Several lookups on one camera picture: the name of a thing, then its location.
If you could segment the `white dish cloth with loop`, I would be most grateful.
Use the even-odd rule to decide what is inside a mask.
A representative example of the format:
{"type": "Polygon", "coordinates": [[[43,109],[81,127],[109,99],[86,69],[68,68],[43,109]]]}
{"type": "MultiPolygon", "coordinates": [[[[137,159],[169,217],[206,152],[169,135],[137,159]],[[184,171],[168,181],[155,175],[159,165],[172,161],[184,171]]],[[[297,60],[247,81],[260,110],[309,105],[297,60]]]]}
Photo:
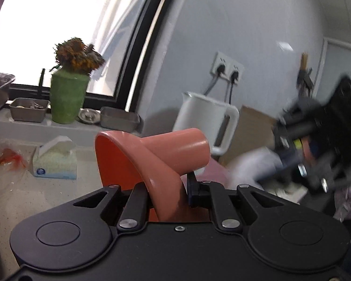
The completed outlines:
{"type": "Polygon", "coordinates": [[[226,189],[235,190],[247,184],[263,190],[259,180],[275,174],[283,167],[280,156],[267,147],[260,147],[233,159],[227,166],[226,189]]]}

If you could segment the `cardboard box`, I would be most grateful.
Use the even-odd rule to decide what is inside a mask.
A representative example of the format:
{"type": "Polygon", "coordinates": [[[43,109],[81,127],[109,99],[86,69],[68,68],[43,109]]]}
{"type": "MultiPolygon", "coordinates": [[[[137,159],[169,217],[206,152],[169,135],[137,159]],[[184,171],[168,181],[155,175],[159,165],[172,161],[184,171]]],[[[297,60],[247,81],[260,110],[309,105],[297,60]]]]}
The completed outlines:
{"type": "Polygon", "coordinates": [[[227,166],[235,158],[260,147],[274,147],[273,126],[276,119],[258,110],[242,106],[240,119],[228,151],[220,156],[219,164],[227,166]]]}

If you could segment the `white electric kettle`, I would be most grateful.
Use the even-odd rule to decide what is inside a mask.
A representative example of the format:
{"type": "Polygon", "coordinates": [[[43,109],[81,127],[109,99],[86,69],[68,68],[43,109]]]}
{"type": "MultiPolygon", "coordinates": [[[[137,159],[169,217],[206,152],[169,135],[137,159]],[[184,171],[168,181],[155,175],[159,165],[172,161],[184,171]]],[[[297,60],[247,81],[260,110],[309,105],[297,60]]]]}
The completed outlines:
{"type": "Polygon", "coordinates": [[[210,153],[222,156],[231,145],[239,118],[239,110],[235,106],[187,91],[183,93],[183,104],[172,130],[179,131],[189,128],[201,130],[208,139],[210,153]],[[229,118],[229,121],[223,134],[223,140],[217,147],[215,142],[226,117],[229,118]]]}

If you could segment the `small steel tray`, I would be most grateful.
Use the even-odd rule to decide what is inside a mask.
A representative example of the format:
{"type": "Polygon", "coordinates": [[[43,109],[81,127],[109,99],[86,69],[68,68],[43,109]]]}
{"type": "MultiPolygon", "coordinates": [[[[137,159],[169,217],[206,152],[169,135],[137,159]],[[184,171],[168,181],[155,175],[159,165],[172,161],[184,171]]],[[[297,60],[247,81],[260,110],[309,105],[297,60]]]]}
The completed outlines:
{"type": "Polygon", "coordinates": [[[112,107],[101,108],[100,124],[103,128],[131,133],[141,122],[139,115],[112,107]]]}
{"type": "Polygon", "coordinates": [[[9,109],[15,121],[40,123],[45,119],[49,105],[49,100],[16,98],[9,109]]]}

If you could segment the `round steel lid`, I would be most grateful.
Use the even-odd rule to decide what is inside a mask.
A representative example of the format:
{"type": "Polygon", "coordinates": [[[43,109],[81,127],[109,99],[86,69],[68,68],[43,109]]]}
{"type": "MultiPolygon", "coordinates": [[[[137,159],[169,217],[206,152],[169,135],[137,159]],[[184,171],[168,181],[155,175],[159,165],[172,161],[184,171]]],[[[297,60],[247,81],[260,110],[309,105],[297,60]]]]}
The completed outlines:
{"type": "Polygon", "coordinates": [[[98,124],[101,120],[101,115],[97,110],[82,108],[78,113],[78,119],[84,124],[98,124]]]}

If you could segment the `tissue pack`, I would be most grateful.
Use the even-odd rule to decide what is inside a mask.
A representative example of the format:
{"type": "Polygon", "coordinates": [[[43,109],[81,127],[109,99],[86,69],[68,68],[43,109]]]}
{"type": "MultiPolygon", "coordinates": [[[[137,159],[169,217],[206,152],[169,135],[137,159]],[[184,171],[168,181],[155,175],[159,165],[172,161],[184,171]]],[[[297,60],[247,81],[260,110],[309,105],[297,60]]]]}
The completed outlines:
{"type": "Polygon", "coordinates": [[[77,167],[76,145],[67,136],[57,136],[40,145],[33,155],[35,177],[75,180],[77,167]]]}

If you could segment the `green flower pot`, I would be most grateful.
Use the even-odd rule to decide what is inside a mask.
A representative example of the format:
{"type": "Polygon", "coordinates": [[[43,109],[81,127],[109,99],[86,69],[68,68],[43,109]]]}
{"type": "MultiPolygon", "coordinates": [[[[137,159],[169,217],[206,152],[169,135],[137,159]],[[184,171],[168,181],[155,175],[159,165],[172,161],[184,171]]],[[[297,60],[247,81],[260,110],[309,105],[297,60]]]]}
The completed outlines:
{"type": "Polygon", "coordinates": [[[52,74],[50,103],[52,121],[71,124],[78,116],[85,100],[90,77],[60,68],[52,74]]]}

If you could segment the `clear plastic bag with food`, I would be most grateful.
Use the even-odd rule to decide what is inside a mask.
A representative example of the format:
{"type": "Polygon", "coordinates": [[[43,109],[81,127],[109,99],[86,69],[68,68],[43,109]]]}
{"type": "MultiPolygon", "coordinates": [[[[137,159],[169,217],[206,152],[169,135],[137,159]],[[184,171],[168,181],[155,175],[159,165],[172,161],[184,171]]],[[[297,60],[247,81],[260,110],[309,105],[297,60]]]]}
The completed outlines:
{"type": "Polygon", "coordinates": [[[28,163],[21,151],[9,140],[0,139],[0,180],[19,179],[27,170],[28,163]]]}

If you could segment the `dried flowers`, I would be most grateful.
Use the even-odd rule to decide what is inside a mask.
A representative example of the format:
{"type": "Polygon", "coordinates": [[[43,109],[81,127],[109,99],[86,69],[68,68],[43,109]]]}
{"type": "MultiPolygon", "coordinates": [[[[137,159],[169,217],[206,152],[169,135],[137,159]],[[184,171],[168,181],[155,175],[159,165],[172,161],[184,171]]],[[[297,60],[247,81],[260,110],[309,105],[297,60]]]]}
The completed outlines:
{"type": "Polygon", "coordinates": [[[51,71],[64,69],[68,72],[91,75],[91,72],[105,63],[105,59],[94,49],[93,44],[86,45],[78,37],[56,44],[54,52],[56,65],[51,71]]]}

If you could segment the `chopstick holder on wall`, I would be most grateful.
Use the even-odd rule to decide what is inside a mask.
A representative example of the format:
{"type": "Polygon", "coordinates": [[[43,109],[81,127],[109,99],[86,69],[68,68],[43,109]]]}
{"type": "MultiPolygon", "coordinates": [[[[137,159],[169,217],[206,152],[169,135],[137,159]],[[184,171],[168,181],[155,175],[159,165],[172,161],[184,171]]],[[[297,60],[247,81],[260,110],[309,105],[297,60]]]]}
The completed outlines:
{"type": "Polygon", "coordinates": [[[296,83],[299,98],[311,96],[314,89],[314,83],[310,77],[313,69],[307,68],[307,61],[308,61],[308,54],[302,53],[301,59],[300,59],[300,68],[299,68],[297,83],[296,83]]]}

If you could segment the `white wall socket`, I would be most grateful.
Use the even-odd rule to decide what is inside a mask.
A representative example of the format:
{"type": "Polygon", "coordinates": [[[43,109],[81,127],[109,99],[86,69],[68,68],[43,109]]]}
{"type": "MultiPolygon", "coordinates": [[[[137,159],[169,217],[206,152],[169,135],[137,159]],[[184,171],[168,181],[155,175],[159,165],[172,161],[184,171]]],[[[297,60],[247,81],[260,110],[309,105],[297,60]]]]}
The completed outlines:
{"type": "Polygon", "coordinates": [[[222,52],[217,52],[214,61],[212,62],[212,67],[210,69],[210,73],[212,75],[219,75],[221,79],[224,79],[226,81],[230,81],[231,76],[237,72],[238,77],[235,79],[234,84],[238,84],[243,76],[243,73],[245,72],[245,67],[237,62],[236,60],[233,60],[232,58],[228,57],[227,55],[223,54],[222,52]],[[224,67],[224,72],[221,74],[218,74],[217,69],[223,65],[224,67]]]}

